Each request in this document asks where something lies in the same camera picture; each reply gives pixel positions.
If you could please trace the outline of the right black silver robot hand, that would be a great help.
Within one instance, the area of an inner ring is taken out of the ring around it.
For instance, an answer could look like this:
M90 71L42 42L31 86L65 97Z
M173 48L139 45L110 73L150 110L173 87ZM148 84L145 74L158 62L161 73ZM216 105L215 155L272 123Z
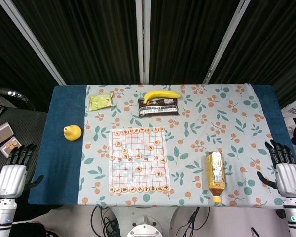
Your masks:
M284 198L296 198L296 161L290 148L274 140L264 143L270 153L275 181L267 180L261 172L258 178L266 185L276 189Z

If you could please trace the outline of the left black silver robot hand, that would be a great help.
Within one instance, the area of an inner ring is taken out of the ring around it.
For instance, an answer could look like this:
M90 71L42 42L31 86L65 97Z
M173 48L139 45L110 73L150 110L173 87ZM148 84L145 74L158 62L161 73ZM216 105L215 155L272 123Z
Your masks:
M0 198L17 199L23 191L30 190L42 182L44 176L40 175L33 182L26 183L28 162L36 147L31 143L12 149L0 172Z

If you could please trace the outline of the silver robot base disc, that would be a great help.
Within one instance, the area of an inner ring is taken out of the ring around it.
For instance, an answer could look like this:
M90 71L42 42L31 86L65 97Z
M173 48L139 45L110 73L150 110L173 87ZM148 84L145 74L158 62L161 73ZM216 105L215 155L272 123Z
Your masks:
M131 221L126 237L163 237L158 221L150 216L140 216Z

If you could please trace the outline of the cardboard chess piece box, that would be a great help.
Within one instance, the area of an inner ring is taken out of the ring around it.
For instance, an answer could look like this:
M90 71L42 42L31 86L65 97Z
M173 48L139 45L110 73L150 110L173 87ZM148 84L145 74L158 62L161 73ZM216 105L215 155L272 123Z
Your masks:
M20 146L21 146L21 143L15 137L12 137L0 147L0 151L3 153L3 155L6 158L8 158L10 152L15 147L20 147Z

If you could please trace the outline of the black ribbed platform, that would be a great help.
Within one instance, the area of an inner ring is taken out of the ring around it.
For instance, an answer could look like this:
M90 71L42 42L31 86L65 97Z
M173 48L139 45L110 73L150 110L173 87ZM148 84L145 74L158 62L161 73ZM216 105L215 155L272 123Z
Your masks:
M0 125L5 122L9 123L14 132L15 138L22 145L35 144L32 157L27 163L27 178L26 183L32 182L34 172L36 169L40 143L44 131L45 121L47 118L46 112L31 111L24 109L16 109L7 107L0 114ZM0 171L5 165L7 158L0 151Z

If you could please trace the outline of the tea bottle yellow cap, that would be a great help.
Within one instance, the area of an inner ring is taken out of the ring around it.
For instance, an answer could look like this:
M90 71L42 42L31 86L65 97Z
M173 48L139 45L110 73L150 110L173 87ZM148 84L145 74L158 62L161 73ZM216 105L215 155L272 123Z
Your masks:
M206 156L207 187L213 195L213 202L222 202L222 193L225 190L225 173L221 152L208 152Z

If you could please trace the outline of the yellow pear toy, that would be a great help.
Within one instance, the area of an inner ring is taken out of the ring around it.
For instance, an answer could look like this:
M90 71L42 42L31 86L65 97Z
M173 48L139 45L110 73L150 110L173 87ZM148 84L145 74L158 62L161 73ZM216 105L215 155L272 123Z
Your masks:
M64 137L69 141L75 141L82 135L82 130L78 125L66 126L63 129Z

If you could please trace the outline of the floral printed tablecloth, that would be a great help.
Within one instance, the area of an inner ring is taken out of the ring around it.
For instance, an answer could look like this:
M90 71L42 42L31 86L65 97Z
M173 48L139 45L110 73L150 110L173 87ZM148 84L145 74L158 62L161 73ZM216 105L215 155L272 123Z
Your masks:
M178 92L178 115L139 117L138 99L155 90ZM114 106L85 108L78 204L109 206L212 206L206 154L221 152L226 187L221 206L281 208L284 198L257 176L275 180L265 142L275 137L267 109L249 84L89 85L91 95L113 93ZM113 129L165 128L170 190L110 194L109 133Z

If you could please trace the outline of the green snack packet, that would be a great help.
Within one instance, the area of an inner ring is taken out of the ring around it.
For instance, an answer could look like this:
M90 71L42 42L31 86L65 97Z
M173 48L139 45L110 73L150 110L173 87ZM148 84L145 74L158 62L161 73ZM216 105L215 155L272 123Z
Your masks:
M106 107L114 106L112 102L113 93L91 95L89 97L89 111L95 111Z

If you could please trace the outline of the plastic chess board sheet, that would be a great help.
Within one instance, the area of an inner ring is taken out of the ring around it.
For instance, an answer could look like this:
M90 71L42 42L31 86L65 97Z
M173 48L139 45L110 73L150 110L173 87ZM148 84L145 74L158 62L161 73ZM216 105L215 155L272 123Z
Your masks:
M114 155L115 160L109 160L109 187L128 187L131 186L170 186L170 172L168 168L166 138L164 132L153 132L154 127L150 127L151 133L127 134L123 135L123 130L129 129L113 129L109 133L109 155ZM120 136L115 136L114 132L120 131ZM155 140L159 140L160 144L156 146ZM120 147L115 144L117 141L122 142ZM148 145L153 145L152 151L148 150ZM127 148L129 154L128 159L123 158L122 149ZM140 153L142 157L137 159L135 155ZM160 160L166 158L167 162L162 164ZM140 166L142 171L137 173L135 168ZM156 171L161 171L162 176L156 177Z

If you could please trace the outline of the yellow banana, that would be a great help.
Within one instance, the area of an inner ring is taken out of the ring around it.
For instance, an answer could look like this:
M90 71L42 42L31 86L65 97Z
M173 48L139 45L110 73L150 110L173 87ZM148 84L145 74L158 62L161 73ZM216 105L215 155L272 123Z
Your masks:
M155 99L155 98L171 98L171 99L178 99L180 98L180 94L175 91L170 90L155 90L150 91L144 95L144 101L143 103L146 104L149 100Z

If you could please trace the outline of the chrome chair frame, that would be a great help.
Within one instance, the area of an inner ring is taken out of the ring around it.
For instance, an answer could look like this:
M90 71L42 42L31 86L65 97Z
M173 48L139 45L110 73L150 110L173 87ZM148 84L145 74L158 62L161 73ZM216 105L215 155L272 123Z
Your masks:
M36 109L35 106L30 102L30 100L25 95L23 95L22 93L16 90L0 87L0 95L17 98L19 100L22 100L25 104L27 104L30 110L34 111Z

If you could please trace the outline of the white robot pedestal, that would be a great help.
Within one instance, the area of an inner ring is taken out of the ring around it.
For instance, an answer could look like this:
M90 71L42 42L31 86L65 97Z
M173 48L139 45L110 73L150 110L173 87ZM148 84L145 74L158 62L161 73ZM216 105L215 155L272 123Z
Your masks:
M176 207L112 207L112 212L117 218L120 236L126 237L130 230L131 221L140 216L150 216L158 221L162 228L163 237L170 237L170 225Z

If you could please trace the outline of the white slanted frame post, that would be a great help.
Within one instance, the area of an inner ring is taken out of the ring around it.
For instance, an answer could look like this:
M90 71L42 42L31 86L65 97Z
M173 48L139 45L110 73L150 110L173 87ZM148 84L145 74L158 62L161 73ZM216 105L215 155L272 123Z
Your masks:
M33 33L32 29L20 13L20 11L17 9L15 4L12 0L0 0L0 6L3 8L3 10L6 12L8 17L12 20L14 25L17 27L19 32L22 34L22 36L25 38L25 40L28 42L30 47L33 49L35 54L38 56L40 61L43 63L43 65L46 67L46 69L49 71L49 73L52 75L52 77L55 79L57 84L59 86L65 86L67 85L56 69L54 63L44 50L43 46L38 41L37 37Z
M221 40L221 43L216 51L216 54L212 60L212 63L206 73L206 76L202 82L202 84L208 84L213 76L213 73L215 72L219 62L222 59L223 54L225 53L236 29L238 28L238 25L245 14L249 4L251 3L251 0L240 0L239 4L234 12L234 15L227 27L227 30Z

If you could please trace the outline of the white upright frame post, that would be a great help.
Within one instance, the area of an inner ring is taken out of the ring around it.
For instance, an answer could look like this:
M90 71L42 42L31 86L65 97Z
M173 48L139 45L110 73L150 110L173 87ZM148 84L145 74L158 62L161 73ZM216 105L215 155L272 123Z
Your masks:
M151 0L135 0L140 84L150 80Z

